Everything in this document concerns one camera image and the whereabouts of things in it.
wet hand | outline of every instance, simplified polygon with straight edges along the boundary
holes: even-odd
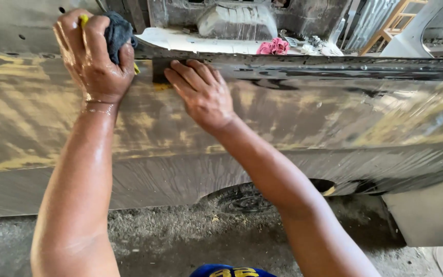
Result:
[[[80,15],[88,22],[82,29]],[[119,50],[119,64],[115,65],[107,53],[104,37],[110,19],[94,16],[86,10],[72,10],[58,18],[54,34],[66,68],[83,91],[85,103],[118,104],[134,77],[134,50],[131,43]]]
[[[212,135],[224,129],[237,115],[225,80],[218,70],[196,60],[188,66],[172,61],[165,77],[186,103],[187,113]]]

pink rag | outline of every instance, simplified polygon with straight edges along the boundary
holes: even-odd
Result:
[[[271,42],[263,42],[256,54],[263,55],[286,55],[290,46],[288,42],[283,41],[279,37],[275,37]]]

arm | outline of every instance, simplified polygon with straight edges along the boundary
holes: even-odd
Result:
[[[90,17],[84,29],[79,15]],[[54,32],[65,66],[83,91],[83,105],[47,186],[31,250],[39,276],[119,276],[107,235],[112,191],[112,136],[120,100],[134,76],[130,43],[120,49],[120,65],[107,53],[110,20],[73,10]]]
[[[165,76],[188,114],[242,165],[281,215],[295,260],[305,277],[372,277],[377,270],[348,236],[326,200],[290,160],[233,112],[219,72],[198,61],[174,61]]]

gray rag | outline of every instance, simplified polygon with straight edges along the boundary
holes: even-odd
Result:
[[[115,11],[108,11],[103,16],[110,19],[110,25],[105,29],[105,41],[107,41],[107,52],[110,60],[119,64],[119,48],[131,39],[132,48],[138,47],[138,40],[132,35],[131,23],[127,22]]]

finger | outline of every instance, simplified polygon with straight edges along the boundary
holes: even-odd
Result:
[[[173,60],[170,63],[172,69],[177,71],[188,83],[189,85],[196,91],[203,91],[207,85],[204,80],[196,73],[196,71],[189,66],[185,66],[181,64],[177,60]]]
[[[83,35],[79,24],[79,16],[86,14],[89,17],[93,15],[84,9],[75,9],[59,16],[57,26],[63,35],[66,45],[76,54],[84,53]]]
[[[194,70],[196,70],[197,74],[199,76],[201,76],[201,78],[203,78],[203,80],[206,82],[206,84],[213,85],[216,83],[216,80],[213,77],[213,74],[204,64],[200,63],[197,60],[188,60],[186,62],[186,64],[188,66],[194,68]]]
[[[61,54],[64,55],[65,51],[68,50],[67,43],[65,41],[65,38],[63,36],[63,33],[61,33],[61,29],[59,28],[58,24],[54,24],[52,27],[52,30],[54,31],[54,35],[56,36],[56,39],[58,40],[59,48],[61,49]]]
[[[119,66],[124,73],[134,72],[134,49],[131,41],[124,43],[119,49]]]
[[[83,29],[83,41],[87,57],[94,62],[112,63],[107,52],[105,29],[109,26],[110,19],[107,16],[96,15],[88,20]]]
[[[163,73],[182,99],[187,100],[196,93],[179,73],[170,68],[166,68]]]
[[[223,79],[218,70],[216,70],[212,65],[206,65],[206,67],[211,71],[211,74],[218,81],[219,84],[226,85],[225,79]]]

